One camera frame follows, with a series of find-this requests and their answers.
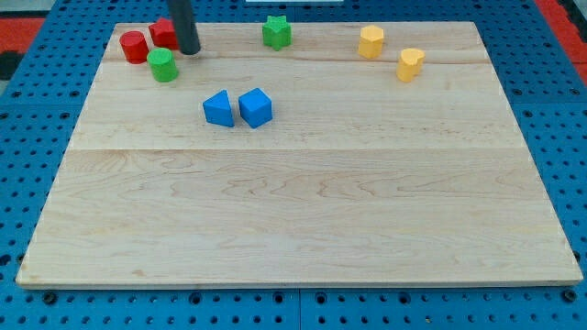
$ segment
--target red surface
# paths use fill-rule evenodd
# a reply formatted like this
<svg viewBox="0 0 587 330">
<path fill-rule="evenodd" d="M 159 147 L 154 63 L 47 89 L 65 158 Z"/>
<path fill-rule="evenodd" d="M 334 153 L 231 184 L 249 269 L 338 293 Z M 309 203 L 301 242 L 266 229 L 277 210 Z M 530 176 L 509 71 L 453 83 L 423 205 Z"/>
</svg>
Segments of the red surface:
<svg viewBox="0 0 587 330">
<path fill-rule="evenodd" d="M 149 25 L 149 33 L 153 39 L 153 45 L 157 47 L 165 47 L 170 50 L 180 48 L 177 37 L 175 37 L 173 23 L 167 18 L 160 17 L 157 22 Z"/>
<path fill-rule="evenodd" d="M 0 18 L 0 52 L 27 52 L 44 21 L 45 18 Z"/>
<path fill-rule="evenodd" d="M 120 37 L 119 41 L 128 62 L 140 64 L 147 61 L 149 47 L 147 47 L 145 36 L 140 31 L 126 32 Z"/>
<path fill-rule="evenodd" d="M 535 1 L 583 82 L 587 83 L 587 43 L 581 40 L 579 30 L 569 21 L 567 10 L 557 0 Z"/>
</svg>

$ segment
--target yellow block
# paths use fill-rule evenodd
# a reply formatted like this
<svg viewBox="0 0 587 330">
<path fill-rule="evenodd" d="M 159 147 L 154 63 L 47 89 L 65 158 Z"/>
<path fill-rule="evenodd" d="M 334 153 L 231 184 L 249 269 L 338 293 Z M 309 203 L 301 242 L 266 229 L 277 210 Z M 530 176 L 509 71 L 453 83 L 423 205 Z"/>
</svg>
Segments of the yellow block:
<svg viewBox="0 0 587 330">
<path fill-rule="evenodd" d="M 358 53 L 364 58 L 374 59 L 381 55 L 383 49 L 383 29 L 369 25 L 360 30 Z"/>
<path fill-rule="evenodd" d="M 411 82 L 422 70 L 426 54 L 421 49 L 404 49 L 397 61 L 397 78 L 404 83 Z"/>
</svg>

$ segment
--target red cylinder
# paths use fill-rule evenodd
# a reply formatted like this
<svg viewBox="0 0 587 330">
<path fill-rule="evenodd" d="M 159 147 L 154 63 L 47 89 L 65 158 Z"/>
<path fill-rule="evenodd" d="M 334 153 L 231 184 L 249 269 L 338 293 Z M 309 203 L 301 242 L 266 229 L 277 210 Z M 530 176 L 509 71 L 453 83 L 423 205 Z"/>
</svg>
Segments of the red cylinder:
<svg viewBox="0 0 587 330">
<path fill-rule="evenodd" d="M 129 31 L 120 37 L 120 46 L 125 52 L 127 61 L 132 64 L 140 64 L 147 61 L 149 47 L 145 36 L 140 31 Z"/>
</svg>

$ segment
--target black cylinder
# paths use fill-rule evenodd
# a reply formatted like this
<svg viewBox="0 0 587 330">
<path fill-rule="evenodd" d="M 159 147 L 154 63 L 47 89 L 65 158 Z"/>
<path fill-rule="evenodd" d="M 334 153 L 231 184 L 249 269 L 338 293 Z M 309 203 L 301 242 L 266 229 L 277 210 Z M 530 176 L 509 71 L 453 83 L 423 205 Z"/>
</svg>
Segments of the black cylinder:
<svg viewBox="0 0 587 330">
<path fill-rule="evenodd" d="M 194 55 L 200 51 L 200 39 L 195 29 L 194 11 L 190 0 L 167 0 L 167 7 L 172 15 L 180 51 L 185 55 Z"/>
</svg>

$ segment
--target blue block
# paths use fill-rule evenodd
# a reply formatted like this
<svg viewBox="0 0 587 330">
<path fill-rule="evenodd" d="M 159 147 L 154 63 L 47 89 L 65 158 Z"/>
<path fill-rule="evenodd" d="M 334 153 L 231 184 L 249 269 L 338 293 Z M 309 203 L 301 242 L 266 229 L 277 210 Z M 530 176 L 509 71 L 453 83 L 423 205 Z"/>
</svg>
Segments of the blue block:
<svg viewBox="0 0 587 330">
<path fill-rule="evenodd" d="M 221 125 L 224 127 L 235 126 L 226 90 L 220 91 L 204 101 L 204 114 L 205 121 L 210 124 Z"/>
<path fill-rule="evenodd" d="M 240 116 L 252 127 L 257 128 L 273 119 L 271 99 L 259 88 L 238 98 Z"/>
</svg>

